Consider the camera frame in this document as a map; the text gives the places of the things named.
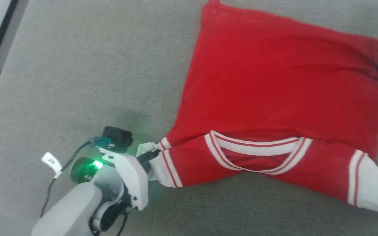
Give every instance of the gray carpet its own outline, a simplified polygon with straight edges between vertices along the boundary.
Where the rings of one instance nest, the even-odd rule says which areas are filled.
[[[106,125],[141,142],[171,128],[205,0],[30,0],[0,79],[0,213],[37,220],[53,173]],[[378,37],[378,0],[225,0]],[[55,184],[50,206],[74,184]],[[124,235],[378,235],[378,213],[266,176],[152,183]],[[115,235],[120,223],[110,234]]]

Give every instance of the blue connector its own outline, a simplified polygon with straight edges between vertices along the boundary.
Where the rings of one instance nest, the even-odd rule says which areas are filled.
[[[93,138],[89,138],[88,141],[90,141],[89,146],[91,148],[100,147],[100,148],[109,149],[109,148],[115,147],[113,140],[108,137],[93,137]]]

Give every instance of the white sleeve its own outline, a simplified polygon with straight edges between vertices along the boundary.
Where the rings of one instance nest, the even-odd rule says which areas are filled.
[[[378,166],[366,154],[358,166],[357,207],[378,211]]]
[[[149,161],[154,171],[154,176],[160,184],[166,187],[183,187],[179,174],[174,167],[173,161],[170,157],[169,150],[162,151],[159,155]]]
[[[149,151],[153,151],[154,149],[160,149],[159,145],[152,142],[140,144],[138,145],[138,150],[136,151],[136,157],[146,154]]]

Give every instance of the red fabric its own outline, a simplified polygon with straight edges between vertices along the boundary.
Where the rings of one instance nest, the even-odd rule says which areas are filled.
[[[271,172],[274,175],[264,174],[347,202],[349,164],[356,150],[347,145],[322,140],[312,140],[311,144],[306,146],[307,140],[311,141],[310,139],[300,139],[297,143],[298,148],[293,150],[293,154],[300,158],[295,166],[284,173],[275,174],[274,171]],[[178,176],[171,175],[172,178],[180,178],[183,186],[188,186],[216,181],[243,172],[243,170],[230,170],[219,164],[211,152],[211,149],[214,151],[219,148],[216,144],[209,148],[205,137],[201,136],[169,149],[172,163],[169,162],[168,165],[174,165],[178,174]],[[268,157],[263,156],[256,156],[254,162],[246,164],[240,158],[243,154],[237,153],[236,157],[228,154],[227,152],[225,156],[229,160],[233,160],[233,164],[249,170],[270,170],[279,165],[283,166],[280,162],[278,166],[268,168]]]
[[[177,146],[215,130],[251,141],[308,137],[378,151],[378,40],[213,1],[180,110]]]

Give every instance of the shirt sleeve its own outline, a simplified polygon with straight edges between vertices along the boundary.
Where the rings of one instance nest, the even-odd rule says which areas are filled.
[[[357,166],[355,205],[378,211],[378,166],[367,154]]]

